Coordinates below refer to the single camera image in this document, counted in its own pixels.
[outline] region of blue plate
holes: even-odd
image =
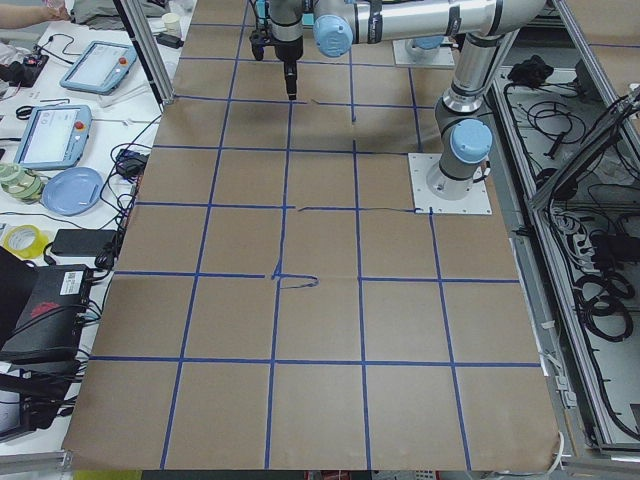
[[[92,168],[69,168],[49,180],[42,191],[42,204],[60,215],[77,215],[96,204],[103,184]]]

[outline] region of blue lid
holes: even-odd
[[[77,215],[96,204],[103,184],[100,174],[91,168],[69,168],[49,180],[42,203],[60,215]]]
[[[451,150],[464,163],[480,163],[489,154],[493,134],[480,120],[467,119],[451,133]]]
[[[422,50],[433,50],[434,48],[438,48],[442,45],[442,41],[444,40],[444,35],[436,35],[435,37],[420,37],[414,38],[413,44],[421,48]]]
[[[353,43],[351,27],[337,15],[322,15],[317,18],[313,24],[313,36],[318,50],[331,58],[347,53]]]

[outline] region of person's hand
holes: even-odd
[[[58,20],[70,20],[69,12],[67,12],[67,7],[62,6],[59,8],[53,7],[45,7],[47,12],[47,21],[58,21]]]

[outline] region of black laptop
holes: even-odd
[[[11,363],[75,358],[90,277],[86,265],[30,267],[0,247],[0,346],[21,354]]]

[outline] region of yellow object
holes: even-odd
[[[24,259],[32,259],[42,255],[42,250],[49,243],[47,236],[33,225],[14,227],[7,232],[4,248]]]
[[[142,471],[139,470],[113,470],[94,472],[82,470],[73,474],[73,480],[140,480]]]

